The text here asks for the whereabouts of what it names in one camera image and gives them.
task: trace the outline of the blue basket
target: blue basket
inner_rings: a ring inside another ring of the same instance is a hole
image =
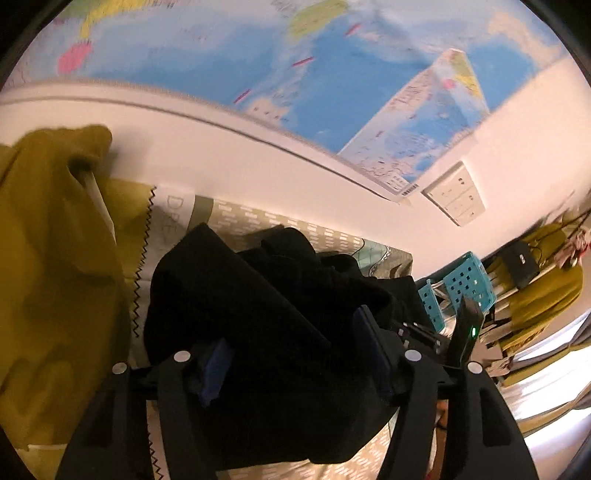
[[[496,295],[492,289],[482,262],[472,252],[464,254],[461,263],[443,277],[443,284],[457,313],[462,296],[474,299],[484,313],[496,302]]]
[[[437,298],[431,288],[431,280],[427,280],[427,284],[423,288],[419,288],[418,294],[421,296],[425,312],[431,319],[431,323],[437,332],[441,332],[445,328],[443,321],[443,314],[439,308]]]

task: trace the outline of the world map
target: world map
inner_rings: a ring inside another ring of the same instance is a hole
[[[191,95],[404,195],[565,54],[518,0],[74,0],[5,88],[100,79]]]

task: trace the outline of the red line on map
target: red line on map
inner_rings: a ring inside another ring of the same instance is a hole
[[[299,67],[300,65],[303,65],[304,63],[308,63],[309,61],[312,61],[312,60],[314,60],[314,57],[308,57],[307,59],[295,62],[291,66],[292,67]]]
[[[350,29],[347,30],[347,32],[345,33],[345,37],[348,37],[349,35],[353,35],[360,26],[361,26],[360,23],[356,23],[355,25],[353,25]]]
[[[251,92],[250,89],[248,89],[246,92],[241,93],[240,96],[234,100],[234,103],[238,103],[240,100],[242,100],[246,95],[248,95]]]

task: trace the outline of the wall outlet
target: wall outlet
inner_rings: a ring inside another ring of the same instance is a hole
[[[459,226],[467,225],[486,210],[463,163],[455,165],[423,193]]]

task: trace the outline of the barcode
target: barcode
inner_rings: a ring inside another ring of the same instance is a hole
[[[409,188],[404,190],[400,195],[402,195],[403,197],[406,197],[406,195],[408,195],[411,192],[414,192],[417,188],[418,188],[418,185],[416,183],[413,183]]]

